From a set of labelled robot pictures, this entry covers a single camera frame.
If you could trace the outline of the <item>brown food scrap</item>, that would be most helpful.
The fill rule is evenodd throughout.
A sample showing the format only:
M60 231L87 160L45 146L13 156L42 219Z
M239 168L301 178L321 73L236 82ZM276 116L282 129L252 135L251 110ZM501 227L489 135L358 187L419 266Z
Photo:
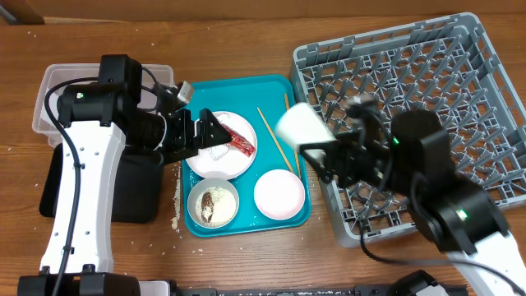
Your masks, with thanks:
M214 214L214 201L210 192L205 192L201 198L201 219L204 223L211 222Z

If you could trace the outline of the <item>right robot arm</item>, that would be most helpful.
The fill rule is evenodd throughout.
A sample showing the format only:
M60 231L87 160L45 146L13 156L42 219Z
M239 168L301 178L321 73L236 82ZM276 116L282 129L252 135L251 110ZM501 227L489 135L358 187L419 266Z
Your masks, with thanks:
M447 259L368 256L393 265L453 265L477 294L523 295L525 264L509 224L482 186L455 172L449 133L437 115L399 113L386 130L369 108L354 105L348 114L363 120L360 132L301 144L299 153L326 183L365 182L406 196L417 230Z

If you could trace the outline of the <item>small pink bowl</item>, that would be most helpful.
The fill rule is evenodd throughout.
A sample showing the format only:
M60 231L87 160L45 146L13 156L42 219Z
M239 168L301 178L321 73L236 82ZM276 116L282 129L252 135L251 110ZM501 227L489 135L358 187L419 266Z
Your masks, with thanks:
M272 220L288 220L302 209L306 191L294 173L273 169L264 173L254 187L257 209Z

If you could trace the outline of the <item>red foil snack wrapper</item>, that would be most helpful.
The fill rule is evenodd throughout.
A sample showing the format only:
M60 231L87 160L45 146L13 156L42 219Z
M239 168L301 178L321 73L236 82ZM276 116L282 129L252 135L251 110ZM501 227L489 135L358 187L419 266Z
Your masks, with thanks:
M228 125L223 124L223 127L230 133L232 140L230 141L230 145L234 148L240 150L245 156L251 157L254 152L256 151L256 148L252 145L252 143L247 140L244 136L233 130Z

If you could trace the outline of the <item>grey bowl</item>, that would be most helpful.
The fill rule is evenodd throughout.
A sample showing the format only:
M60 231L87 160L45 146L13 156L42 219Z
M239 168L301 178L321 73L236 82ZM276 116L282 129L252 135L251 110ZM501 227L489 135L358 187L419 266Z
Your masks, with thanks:
M237 189L227 180L207 178L187 198L191 220L205 229L219 229L233 221L240 206Z

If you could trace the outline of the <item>white plastic wrap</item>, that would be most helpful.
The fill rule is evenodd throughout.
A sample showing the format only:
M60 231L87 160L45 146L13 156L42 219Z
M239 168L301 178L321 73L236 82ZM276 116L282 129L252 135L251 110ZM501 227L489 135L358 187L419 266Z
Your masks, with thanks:
M229 145L218 145L218 146L212 146L210 148L206 149L209 152L210 158L213 161L218 161L229 152Z

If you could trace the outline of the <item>white cup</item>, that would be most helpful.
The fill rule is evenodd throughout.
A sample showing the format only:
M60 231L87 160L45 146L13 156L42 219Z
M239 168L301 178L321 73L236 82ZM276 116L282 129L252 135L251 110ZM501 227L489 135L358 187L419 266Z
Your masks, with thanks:
M297 103L286 111L275 126L276 135L295 151L299 146L333 141L335 136L308 103Z

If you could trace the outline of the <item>pile of rice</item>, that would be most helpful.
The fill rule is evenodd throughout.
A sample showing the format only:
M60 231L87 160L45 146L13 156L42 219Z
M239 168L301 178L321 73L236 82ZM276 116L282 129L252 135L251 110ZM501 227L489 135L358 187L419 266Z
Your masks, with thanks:
M205 192L210 192L214 201L214 214L209 223L204 223L201 219L201 198ZM236 215L237 210L238 202L236 197L223 187L208 187L196 200L195 211L197 218L208 228L218 228L226 225Z

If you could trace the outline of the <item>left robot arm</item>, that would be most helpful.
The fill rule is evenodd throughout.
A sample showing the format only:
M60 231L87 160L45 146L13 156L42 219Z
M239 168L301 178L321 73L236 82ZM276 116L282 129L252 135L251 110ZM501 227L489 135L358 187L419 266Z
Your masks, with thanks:
M187 109L187 82L155 84L157 102L140 107L146 69L125 54L101 58L98 75L54 86L45 110L62 137L62 172L53 232L37 275L22 276L20 295L175 295L171 280L140 281L113 270L111 218L119 162L127 148L158 153L162 164L229 143L208 109L197 121Z

